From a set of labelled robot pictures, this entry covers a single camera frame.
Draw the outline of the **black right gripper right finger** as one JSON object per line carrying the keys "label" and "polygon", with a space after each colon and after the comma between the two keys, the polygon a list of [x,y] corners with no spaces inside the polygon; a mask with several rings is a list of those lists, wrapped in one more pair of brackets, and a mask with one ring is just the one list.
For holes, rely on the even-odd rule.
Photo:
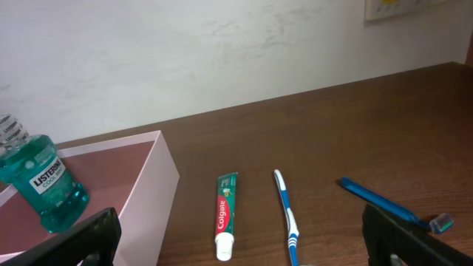
{"label": "black right gripper right finger", "polygon": [[472,257],[371,203],[366,204],[362,221],[369,265],[390,265],[393,254],[407,265],[472,264]]}

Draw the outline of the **teal mouthwash bottle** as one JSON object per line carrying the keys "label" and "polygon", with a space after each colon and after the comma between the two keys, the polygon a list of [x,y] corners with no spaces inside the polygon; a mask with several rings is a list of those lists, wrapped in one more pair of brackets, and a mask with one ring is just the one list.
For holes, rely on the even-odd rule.
{"label": "teal mouthwash bottle", "polygon": [[1,181],[16,188],[50,233],[70,228],[89,202],[51,138],[29,134],[12,115],[1,116]]}

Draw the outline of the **green red toothpaste tube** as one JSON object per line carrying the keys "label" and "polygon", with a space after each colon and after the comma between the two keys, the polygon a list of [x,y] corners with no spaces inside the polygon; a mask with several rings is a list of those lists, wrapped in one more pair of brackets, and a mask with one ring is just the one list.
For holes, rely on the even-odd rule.
{"label": "green red toothpaste tube", "polygon": [[234,220],[238,173],[225,174],[217,179],[217,218],[215,245],[217,259],[231,259],[234,245]]}

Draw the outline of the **blue disposable razor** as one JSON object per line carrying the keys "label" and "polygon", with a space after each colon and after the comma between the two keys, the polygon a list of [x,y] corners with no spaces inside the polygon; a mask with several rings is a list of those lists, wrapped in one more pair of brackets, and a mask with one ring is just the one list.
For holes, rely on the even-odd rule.
{"label": "blue disposable razor", "polygon": [[408,208],[390,201],[389,199],[365,188],[348,177],[341,178],[341,186],[358,197],[372,203],[373,205],[376,205],[407,222],[423,228],[425,231],[433,232],[435,234],[442,234],[448,231],[454,225],[454,220],[449,214],[440,214],[435,216],[433,219],[430,219],[428,222],[425,222],[417,217]]}

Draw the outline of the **blue white toothbrush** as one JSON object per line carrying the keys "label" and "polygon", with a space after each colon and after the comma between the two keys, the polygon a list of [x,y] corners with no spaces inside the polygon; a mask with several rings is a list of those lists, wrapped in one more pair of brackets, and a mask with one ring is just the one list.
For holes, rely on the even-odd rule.
{"label": "blue white toothbrush", "polygon": [[284,177],[280,170],[275,169],[273,175],[276,180],[276,184],[279,190],[279,195],[282,201],[282,207],[285,212],[285,218],[287,223],[287,247],[290,254],[290,263],[292,266],[299,266],[299,260],[297,256],[297,244],[299,239],[299,230],[296,224],[295,217],[290,208],[290,199],[285,185]]}

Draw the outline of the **white open cardboard box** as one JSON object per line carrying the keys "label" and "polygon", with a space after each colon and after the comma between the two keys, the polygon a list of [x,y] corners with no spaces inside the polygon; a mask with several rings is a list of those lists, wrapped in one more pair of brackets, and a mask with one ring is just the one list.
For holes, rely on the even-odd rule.
{"label": "white open cardboard box", "polygon": [[180,175],[162,132],[61,149],[90,201],[85,220],[104,208],[118,213],[121,238],[114,265],[155,265]]}

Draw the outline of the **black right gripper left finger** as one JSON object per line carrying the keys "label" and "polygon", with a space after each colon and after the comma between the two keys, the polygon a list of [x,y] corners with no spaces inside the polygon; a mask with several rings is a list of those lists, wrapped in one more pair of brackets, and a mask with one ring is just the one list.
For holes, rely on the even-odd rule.
{"label": "black right gripper left finger", "polygon": [[3,266],[113,266],[121,237],[116,210],[105,208],[5,262]]}

